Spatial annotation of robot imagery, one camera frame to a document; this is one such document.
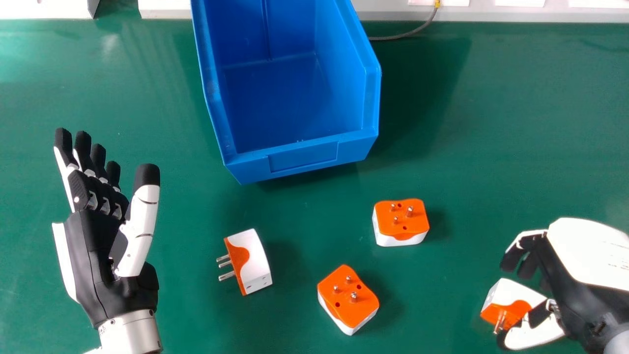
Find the green table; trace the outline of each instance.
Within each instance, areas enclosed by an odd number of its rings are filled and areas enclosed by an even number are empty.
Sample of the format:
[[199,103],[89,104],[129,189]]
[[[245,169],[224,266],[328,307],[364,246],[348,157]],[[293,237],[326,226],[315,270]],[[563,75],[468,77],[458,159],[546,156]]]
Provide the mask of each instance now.
[[[240,186],[223,167],[190,21],[0,22],[0,353],[98,344],[65,293],[51,222],[69,208],[55,128],[84,129],[123,167],[162,168],[149,261],[165,353],[499,353],[479,311],[516,234],[561,216],[629,230],[629,28],[437,23],[376,43],[381,136],[364,162]],[[383,35],[413,24],[368,24]],[[431,230],[380,248],[373,204],[422,198]],[[254,227],[275,284],[218,283],[222,238]],[[380,297],[348,337],[316,284],[341,263]],[[560,341],[529,353],[580,353]]]

